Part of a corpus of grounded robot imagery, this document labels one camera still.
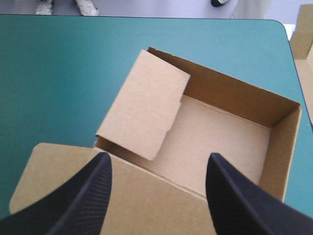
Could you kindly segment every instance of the cardboard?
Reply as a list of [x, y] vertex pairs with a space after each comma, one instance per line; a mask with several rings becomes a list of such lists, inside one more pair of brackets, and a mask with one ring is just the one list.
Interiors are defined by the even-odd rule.
[[188, 79], [142, 50], [97, 135], [152, 160], [173, 125]]
[[[127, 145], [119, 144], [130, 141], [124, 133], [141, 133], [141, 126], [138, 126], [135, 116], [128, 119], [129, 110], [123, 109], [117, 97], [109, 114], [112, 114], [111, 110], [119, 110], [115, 121], [116, 125], [123, 125], [123, 129], [118, 130], [119, 139], [110, 139], [110, 134], [115, 131], [114, 115], [111, 115], [112, 122], [106, 124], [106, 117], [97, 132], [99, 139], [96, 146], [203, 196], [208, 156], [211, 152], [219, 152], [249, 179], [283, 200], [298, 130], [300, 105], [153, 48], [149, 48], [144, 57], [142, 55], [143, 52], [137, 61], [149, 61], [149, 71], [139, 63], [134, 64], [132, 71], [145, 71], [145, 76], [148, 74], [150, 77], [158, 71], [159, 64], [163, 63], [168, 74], [178, 68], [190, 75], [172, 128], [167, 132], [161, 146], [157, 143], [159, 151], [154, 160], [149, 161], [149, 158], [130, 150]], [[131, 79], [133, 77], [128, 76], [119, 94], [128, 89]], [[150, 94], [150, 81], [137, 79], [148, 83], [140, 85], [145, 88], [140, 92]], [[160, 76], [153, 81], [162, 84], [167, 79], [169, 78]], [[169, 94], [167, 89], [170, 88], [164, 86], [159, 96], [163, 93]], [[156, 103], [158, 98], [153, 100], [152, 106], [155, 107]], [[146, 110], [140, 109], [136, 112], [146, 113]], [[271, 164], [276, 160], [283, 164]]]
[[313, 4], [302, 5], [290, 41], [304, 99], [313, 121]]
[[107, 151], [113, 185], [102, 234], [215, 234], [205, 198], [210, 153], [283, 200], [300, 116], [297, 102], [149, 48], [99, 127], [96, 147], [36, 146], [10, 210]]
[[[101, 150], [40, 143], [10, 201], [15, 213], [45, 197]], [[110, 154], [112, 192], [102, 235], [214, 235], [204, 197]]]

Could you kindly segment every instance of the cardboard box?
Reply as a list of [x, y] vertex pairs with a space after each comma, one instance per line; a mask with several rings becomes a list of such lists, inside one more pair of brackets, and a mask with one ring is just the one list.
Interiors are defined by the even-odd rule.
[[202, 196], [208, 156], [219, 152], [283, 200], [300, 113], [292, 100], [149, 48], [98, 129], [96, 146]]
[[310, 120], [313, 120], [313, 4], [302, 5], [299, 10], [291, 49], [298, 71]]
[[53, 191], [103, 149], [113, 167], [103, 234], [215, 234], [204, 193], [210, 153], [283, 200], [300, 113], [292, 100], [150, 48], [140, 53], [93, 150], [34, 149], [11, 212]]

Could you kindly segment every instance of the cardboard flap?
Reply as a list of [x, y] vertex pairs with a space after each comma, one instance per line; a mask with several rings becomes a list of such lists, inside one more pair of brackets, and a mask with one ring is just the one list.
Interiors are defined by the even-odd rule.
[[313, 4], [301, 5], [295, 32], [290, 40], [295, 59], [306, 59], [313, 43]]
[[152, 160], [173, 125], [189, 75], [142, 50], [97, 135]]

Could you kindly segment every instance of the floor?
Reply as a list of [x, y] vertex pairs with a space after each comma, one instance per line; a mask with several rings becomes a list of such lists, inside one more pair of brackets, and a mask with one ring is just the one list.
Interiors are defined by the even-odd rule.
[[[238, 0], [212, 7], [210, 0], [93, 0], [101, 16], [229, 18]], [[38, 0], [1, 0], [0, 14], [34, 14]], [[79, 15], [74, 0], [55, 0], [54, 15]], [[268, 19], [295, 24], [301, 4], [313, 0], [274, 0]]]

